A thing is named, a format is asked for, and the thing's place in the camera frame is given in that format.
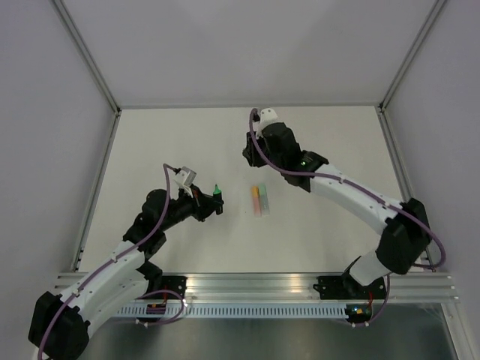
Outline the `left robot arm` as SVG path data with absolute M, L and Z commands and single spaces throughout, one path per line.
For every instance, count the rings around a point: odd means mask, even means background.
M 166 241 L 165 232 L 193 218 L 199 222 L 223 211 L 219 188 L 204 194 L 197 186 L 180 190 L 175 199 L 167 190 L 152 190 L 132 226 L 103 264 L 58 295 L 45 292 L 34 306 L 28 340 L 39 359 L 78 359 L 94 333 L 124 305 L 163 289 L 163 272 L 151 258 Z

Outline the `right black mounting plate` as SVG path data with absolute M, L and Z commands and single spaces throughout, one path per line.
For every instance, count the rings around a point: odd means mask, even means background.
M 386 283 L 377 278 L 373 283 L 362 286 L 350 276 L 319 276 L 313 289 L 322 300 L 383 300 L 386 298 Z

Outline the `black green-tipped highlighter pen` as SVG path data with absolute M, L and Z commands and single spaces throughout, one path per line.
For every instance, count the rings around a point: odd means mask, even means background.
M 213 198 L 216 200 L 222 200 L 222 191 L 217 184 L 214 186 Z

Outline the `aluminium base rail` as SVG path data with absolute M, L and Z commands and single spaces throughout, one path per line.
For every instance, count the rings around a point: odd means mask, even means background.
M 365 303 L 322 300 L 313 289 L 321 273 L 190 273 L 185 298 L 199 303 Z M 442 272 L 392 275 L 385 282 L 390 303 L 452 303 L 460 297 L 452 276 Z

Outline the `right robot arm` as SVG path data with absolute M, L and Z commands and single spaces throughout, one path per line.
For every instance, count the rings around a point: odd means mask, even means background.
M 325 197 L 364 221 L 379 243 L 353 260 L 341 275 L 349 297 L 365 293 L 386 275 L 405 275 L 431 243 L 425 207 L 417 199 L 397 201 L 345 176 L 329 161 L 300 148 L 293 131 L 279 121 L 253 121 L 242 154 L 251 167 L 270 166 L 297 188 Z

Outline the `light green pen cap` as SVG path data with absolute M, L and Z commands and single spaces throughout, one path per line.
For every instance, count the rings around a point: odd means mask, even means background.
M 260 183 L 258 185 L 258 189 L 259 189 L 259 196 L 260 197 L 267 197 L 266 185 L 264 183 Z

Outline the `right aluminium frame post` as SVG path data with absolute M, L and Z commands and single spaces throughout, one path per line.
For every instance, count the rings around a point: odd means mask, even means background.
M 376 107 L 376 114 L 382 130 L 382 135 L 388 149 L 388 154 L 391 164 L 394 169 L 394 174 L 397 184 L 400 188 L 400 194 L 404 200 L 414 197 L 413 187 L 408 176 L 407 168 L 401 154 L 401 148 L 395 136 L 393 129 L 392 117 L 389 115 L 389 107 L 391 106 L 395 95 L 406 79 L 413 63 L 417 56 L 422 51 L 422 48 L 427 42 L 435 25 L 446 9 L 449 1 L 434 1 L 431 5 L 426 17 L 424 18 L 421 27 L 416 32 L 412 43 L 409 45 L 405 56 L 397 69 L 393 80 L 387 88 L 385 95 Z

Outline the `light green highlighter pen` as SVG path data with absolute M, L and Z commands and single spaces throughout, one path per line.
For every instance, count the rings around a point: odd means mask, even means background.
M 262 216 L 267 216 L 269 212 L 269 201 L 266 195 L 259 196 L 260 211 Z

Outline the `left aluminium frame post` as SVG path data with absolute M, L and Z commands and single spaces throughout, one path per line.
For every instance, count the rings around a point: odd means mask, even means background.
M 49 3 L 52 5 L 52 9 L 59 18 L 79 57 L 82 59 L 82 62 L 89 72 L 89 75 L 97 87 L 97 90 L 100 92 L 101 97 L 109 107 L 109 120 L 106 128 L 107 132 L 104 136 L 97 169 L 94 174 L 94 182 L 88 196 L 88 202 L 86 204 L 84 215 L 82 216 L 79 234 L 77 236 L 75 245 L 76 251 L 73 255 L 72 263 L 70 265 L 70 270 L 72 272 L 78 272 L 82 262 L 89 230 L 91 228 L 93 215 L 95 213 L 95 207 L 98 202 L 101 185 L 104 180 L 104 174 L 110 158 L 110 152 L 113 146 L 113 140 L 116 135 L 122 109 L 117 100 L 114 98 L 110 87 L 107 85 L 104 75 L 102 74 L 101 69 L 98 67 L 97 62 L 95 61 L 92 52 L 85 42 L 77 24 L 75 23 L 68 6 L 65 4 L 65 1 L 53 0 L 49 1 Z

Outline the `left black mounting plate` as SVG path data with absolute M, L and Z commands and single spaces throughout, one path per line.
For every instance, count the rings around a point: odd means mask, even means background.
M 188 278 L 179 275 L 167 275 L 162 277 L 160 288 L 170 290 L 178 294 L 182 299 L 185 297 Z

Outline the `orange highlighter pen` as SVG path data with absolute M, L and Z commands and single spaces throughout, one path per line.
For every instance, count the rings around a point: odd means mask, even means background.
M 253 203 L 253 214 L 256 217 L 260 217 L 261 216 L 260 198 L 258 196 L 252 196 L 252 203 Z

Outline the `black mounting plate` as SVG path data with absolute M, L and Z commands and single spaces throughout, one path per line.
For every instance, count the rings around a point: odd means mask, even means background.
M 350 276 L 319 276 L 313 289 L 322 300 L 383 300 L 386 298 L 386 283 L 377 278 L 373 283 L 362 286 Z
M 170 290 L 178 294 L 182 299 L 185 297 L 188 278 L 179 275 L 167 275 L 162 277 L 160 288 Z

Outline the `aluminium frame post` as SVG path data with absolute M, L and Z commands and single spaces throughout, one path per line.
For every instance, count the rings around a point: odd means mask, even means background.
M 116 135 L 122 109 L 117 100 L 114 98 L 110 87 L 107 85 L 104 75 L 102 74 L 101 69 L 98 67 L 97 62 L 95 61 L 92 52 L 85 42 L 77 24 L 75 23 L 68 6 L 65 4 L 65 1 L 53 0 L 49 1 L 49 3 L 52 5 L 52 9 L 59 18 L 79 57 L 82 59 L 82 62 L 89 72 L 89 75 L 97 87 L 97 90 L 100 92 L 101 97 L 109 107 L 109 120 L 106 128 L 107 132 L 104 136 L 97 169 L 94 174 L 94 182 L 88 196 L 88 202 L 86 204 L 84 215 L 82 216 L 79 234 L 77 236 L 75 245 L 76 251 L 73 255 L 72 263 L 70 265 L 70 270 L 72 272 L 78 272 L 82 262 L 89 230 L 91 228 L 93 215 L 95 213 L 95 207 L 98 202 L 101 185 L 104 180 L 104 174 L 110 158 L 110 152 L 113 146 L 113 140 Z
M 404 200 L 414 197 L 413 187 L 408 176 L 407 168 L 401 154 L 401 148 L 395 136 L 393 129 L 392 117 L 389 115 L 389 107 L 391 106 L 395 95 L 406 79 L 413 63 L 417 56 L 422 51 L 422 48 L 427 42 L 435 25 L 446 9 L 449 1 L 434 1 L 431 5 L 426 17 L 424 18 L 421 27 L 416 32 L 412 43 L 409 45 L 405 56 L 397 69 L 393 80 L 387 88 L 385 95 L 376 107 L 376 114 L 382 130 L 382 135 L 388 149 L 388 154 L 391 164 L 394 169 L 394 174 L 397 184 L 400 188 L 400 194 Z

